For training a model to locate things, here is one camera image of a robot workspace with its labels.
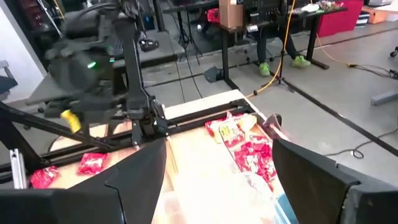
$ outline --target gray floor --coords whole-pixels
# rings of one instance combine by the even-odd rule
[[[398,31],[388,31],[396,25],[397,23],[384,23],[377,26],[367,26],[353,32],[324,38],[322,42],[330,44],[368,35],[372,32],[386,31],[330,45],[325,47],[325,50],[339,60],[373,64],[397,70],[398,58],[394,60],[388,57],[389,52],[398,45],[396,42]],[[307,41],[308,36],[305,34],[295,37],[295,44],[299,50],[306,48]],[[270,43],[269,47],[277,55],[280,51],[280,42]],[[249,54],[253,60],[256,59],[254,51]],[[238,65],[246,61],[246,55],[243,54],[241,49],[231,49],[229,56],[230,65]],[[321,49],[315,50],[314,58],[329,64],[330,69],[321,70],[318,67],[311,66],[305,70],[297,70],[289,67],[290,59],[286,57],[287,63],[283,69],[284,76],[302,90],[375,135],[392,131],[397,127],[398,101],[373,107],[370,105],[370,97],[397,89],[398,81],[347,68],[329,59]],[[275,62],[271,63],[271,68],[275,69],[278,63],[279,59],[276,59]],[[193,74],[204,72],[212,66],[220,68],[221,55],[215,53],[200,58],[200,66],[195,58],[191,58],[190,66]],[[147,68],[144,70],[144,80],[146,85],[153,85],[154,83],[176,79],[178,73],[180,77],[190,75],[187,62]],[[230,75],[244,94],[251,93],[254,89],[259,88],[261,83],[268,81],[268,78],[262,78],[258,75],[255,65],[232,68]],[[195,77],[195,81],[203,96],[229,90],[223,82],[208,83],[203,75]],[[191,78],[183,80],[182,85],[185,101],[192,101],[200,97]],[[166,106],[183,103],[179,82],[149,87],[148,91]],[[284,118],[283,127],[289,133],[292,141],[320,154],[352,148],[367,141],[365,137],[301,97],[298,93],[291,93],[282,86],[271,86],[259,96],[251,98],[251,101],[265,114],[281,114]],[[32,141],[39,153],[45,152],[55,137],[36,130],[25,131],[22,128],[20,129],[23,135]],[[385,137],[384,140],[398,148],[397,134]],[[361,151],[365,154],[363,160],[357,160],[350,154],[335,156],[334,159],[360,172],[398,186],[398,177],[396,177],[398,158],[375,144],[364,146]],[[7,160],[8,153],[5,150],[0,150],[0,161],[6,162]]]

